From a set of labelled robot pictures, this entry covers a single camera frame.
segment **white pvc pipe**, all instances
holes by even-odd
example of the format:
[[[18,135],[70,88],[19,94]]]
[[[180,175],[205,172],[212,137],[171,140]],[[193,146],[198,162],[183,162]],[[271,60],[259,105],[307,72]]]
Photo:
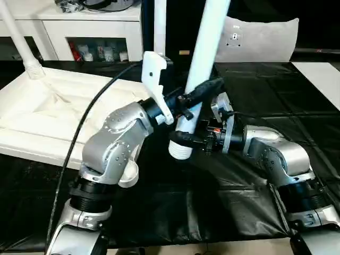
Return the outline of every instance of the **white pvc pipe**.
[[[45,76],[39,61],[33,56],[24,36],[20,33],[5,0],[0,0],[0,14],[11,34],[12,40],[23,60],[23,65],[29,76],[32,79]]]
[[[165,56],[166,1],[155,0],[154,51]]]
[[[206,1],[189,70],[188,81],[185,87],[186,94],[192,92],[196,86],[210,78],[230,2],[231,0]],[[201,107],[202,103],[190,109],[194,114],[194,118],[190,121],[183,116],[180,117],[176,130],[193,133]],[[190,157],[191,152],[192,148],[180,146],[179,144],[170,141],[169,153],[174,158],[187,159]]]

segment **white foam tray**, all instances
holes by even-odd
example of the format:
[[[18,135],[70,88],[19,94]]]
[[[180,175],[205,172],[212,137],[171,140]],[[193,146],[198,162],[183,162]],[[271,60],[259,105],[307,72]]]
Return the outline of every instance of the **white foam tray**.
[[[61,166],[83,112],[111,78],[44,71],[42,80],[30,80],[24,72],[0,90],[0,153]],[[113,83],[90,112],[68,167],[79,169],[84,143],[102,127],[109,113],[148,97],[142,83]]]

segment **black cable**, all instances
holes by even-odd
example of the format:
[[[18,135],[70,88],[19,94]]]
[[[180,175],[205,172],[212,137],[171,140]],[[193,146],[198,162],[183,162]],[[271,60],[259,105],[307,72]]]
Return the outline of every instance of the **black cable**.
[[[65,161],[64,161],[64,164],[63,164],[63,167],[62,167],[62,170],[60,172],[60,176],[59,176],[59,180],[58,180],[58,185],[57,185],[57,189],[55,191],[55,197],[54,197],[54,202],[53,202],[53,207],[52,207],[52,211],[51,211],[51,216],[50,216],[50,219],[49,219],[49,223],[48,223],[48,230],[47,230],[47,238],[46,238],[46,246],[45,246],[45,253],[47,252],[47,248],[48,248],[48,243],[49,243],[49,240],[51,238],[51,231],[52,231],[52,224],[53,224],[53,218],[54,218],[54,214],[55,214],[55,209],[56,209],[56,205],[57,205],[57,200],[58,200],[58,194],[59,194],[59,189],[60,189],[60,186],[62,184],[62,178],[63,178],[63,175],[64,175],[64,172],[66,170],[66,167],[67,167],[67,164],[69,163],[69,160],[70,160],[70,157],[71,157],[71,153],[72,153],[72,150],[74,148],[74,145],[75,145],[75,142],[78,138],[78,135],[80,133],[80,129],[81,127],[83,126],[86,118],[87,118],[87,115],[89,114],[89,112],[91,111],[93,105],[96,103],[96,101],[98,100],[98,98],[112,85],[112,83],[114,83],[116,80],[119,79],[119,77],[121,77],[124,73],[126,73],[127,71],[129,71],[130,69],[136,67],[136,66],[139,66],[141,65],[142,62],[138,62],[138,63],[135,63],[135,64],[132,64],[130,65],[129,67],[125,68],[122,72],[120,72],[116,77],[112,78],[104,87],[102,87],[102,89],[95,95],[95,97],[92,99],[92,101],[90,102],[90,104],[88,105],[88,107],[86,108],[83,116],[81,117],[81,120],[79,121],[79,124],[78,124],[78,127],[74,133],[74,136],[73,136],[73,139],[71,141],[71,144],[70,144],[70,147],[69,147],[69,150],[66,154],[66,157],[65,157]]]

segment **black tablecloth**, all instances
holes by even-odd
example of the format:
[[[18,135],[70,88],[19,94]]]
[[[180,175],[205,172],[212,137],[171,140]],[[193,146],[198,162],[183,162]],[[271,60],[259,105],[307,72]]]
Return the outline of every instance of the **black tablecloth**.
[[[1,63],[0,87],[22,71]],[[127,64],[45,62],[54,67],[113,77]],[[217,64],[234,110],[264,116],[307,150],[311,166],[340,209],[340,113],[290,63]],[[123,78],[140,81],[140,69]],[[242,120],[244,124],[265,125]],[[144,143],[136,186],[120,189],[112,201],[112,248],[286,237],[289,228],[265,171],[239,152],[186,161],[168,153],[163,126]],[[0,155],[0,251],[42,251],[60,167]],[[67,199],[68,169],[57,214]]]

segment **white tube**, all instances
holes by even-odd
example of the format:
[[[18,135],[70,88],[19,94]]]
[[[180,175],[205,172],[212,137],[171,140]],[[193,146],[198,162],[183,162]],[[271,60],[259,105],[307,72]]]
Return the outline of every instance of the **white tube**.
[[[14,17],[12,16],[5,0],[0,0],[0,14],[5,22],[9,32],[11,33],[12,40],[23,60],[23,65],[32,79],[39,79],[44,77],[44,71],[39,61],[33,56],[24,36],[20,33],[15,24]]]
[[[185,87],[186,94],[192,92],[196,86],[208,80],[210,77],[230,2],[231,0],[206,1],[189,70],[188,81]],[[201,107],[202,103],[190,109],[194,114],[194,118],[190,121],[183,116],[180,117],[176,130],[193,133]],[[192,148],[180,146],[170,141],[169,153],[174,158],[187,159],[190,157],[191,152]]]
[[[154,51],[165,56],[166,1],[155,0]]]

